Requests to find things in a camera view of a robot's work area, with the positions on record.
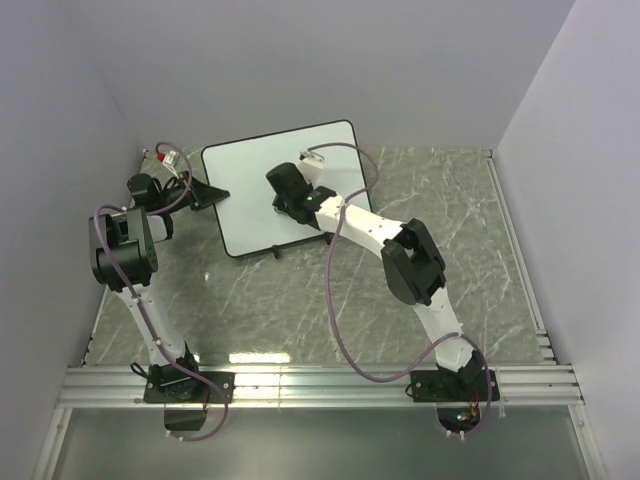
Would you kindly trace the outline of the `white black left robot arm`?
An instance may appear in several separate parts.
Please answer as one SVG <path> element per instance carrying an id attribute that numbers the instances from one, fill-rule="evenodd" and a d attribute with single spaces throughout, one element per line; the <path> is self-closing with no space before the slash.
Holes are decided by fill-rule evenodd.
<path id="1" fill-rule="evenodd" d="M 150 359 L 148 368 L 137 362 L 131 371 L 146 382 L 149 402 L 225 403 L 231 398 L 232 379 L 214 384 L 199 371 L 198 360 L 177 331 L 162 304 L 154 274 L 158 271 L 155 245 L 173 237 L 173 212 L 189 207 L 201 210 L 229 196 L 225 190 L 197 180 L 190 186 L 186 171 L 162 184 L 148 174 L 127 182 L 134 205 L 100 208 L 89 218 L 90 265 L 99 284 L 124 303 L 143 336 Z"/>

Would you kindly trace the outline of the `white whiteboard black frame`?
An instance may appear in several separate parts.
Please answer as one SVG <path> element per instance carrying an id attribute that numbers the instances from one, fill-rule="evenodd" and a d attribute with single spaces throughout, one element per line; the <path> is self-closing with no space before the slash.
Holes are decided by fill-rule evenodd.
<path id="1" fill-rule="evenodd" d="M 322 236 L 275 210 L 266 174 L 282 163 L 298 162 L 311 146 L 332 142 L 355 144 L 353 124 L 341 119 L 203 148 L 208 183 L 230 193 L 214 206 L 228 256 L 241 258 Z"/>

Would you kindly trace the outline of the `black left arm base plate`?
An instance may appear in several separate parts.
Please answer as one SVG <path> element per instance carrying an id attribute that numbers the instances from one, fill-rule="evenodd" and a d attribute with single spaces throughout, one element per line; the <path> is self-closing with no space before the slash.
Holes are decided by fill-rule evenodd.
<path id="1" fill-rule="evenodd" d="M 235 388 L 235 374 L 226 371 L 204 371 L 200 373 L 209 382 L 221 389 L 221 393 L 206 382 L 196 380 L 190 376 L 183 376 L 171 382 L 147 382 L 143 395 L 146 404 L 195 404 L 210 403 L 223 404 L 233 398 Z"/>

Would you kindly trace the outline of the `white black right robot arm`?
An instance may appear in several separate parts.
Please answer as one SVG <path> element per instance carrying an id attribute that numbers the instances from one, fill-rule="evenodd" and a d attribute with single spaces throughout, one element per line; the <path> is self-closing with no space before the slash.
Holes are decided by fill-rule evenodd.
<path id="1" fill-rule="evenodd" d="M 480 390 L 484 365 L 479 349 L 463 338 L 446 287 L 445 261 L 423 222 L 386 219 L 351 204 L 335 191 L 312 183 L 321 167 L 309 159 L 272 168 L 266 179 L 275 209 L 301 225 L 332 236 L 330 248 L 346 239 L 380 259 L 386 285 L 420 320 L 436 369 L 421 393 L 463 402 Z"/>

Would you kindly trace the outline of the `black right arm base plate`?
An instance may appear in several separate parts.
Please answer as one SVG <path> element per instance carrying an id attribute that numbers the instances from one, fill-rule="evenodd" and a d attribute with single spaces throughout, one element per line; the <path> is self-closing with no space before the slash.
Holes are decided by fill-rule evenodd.
<path id="1" fill-rule="evenodd" d="M 490 382 L 485 371 L 481 371 L 469 383 L 464 383 L 459 375 L 446 370 L 414 370 L 405 394 L 416 403 L 469 403 L 472 399 L 486 401 L 491 392 L 491 400 L 497 401 L 500 391 L 496 373 L 490 370 L 489 375 Z"/>

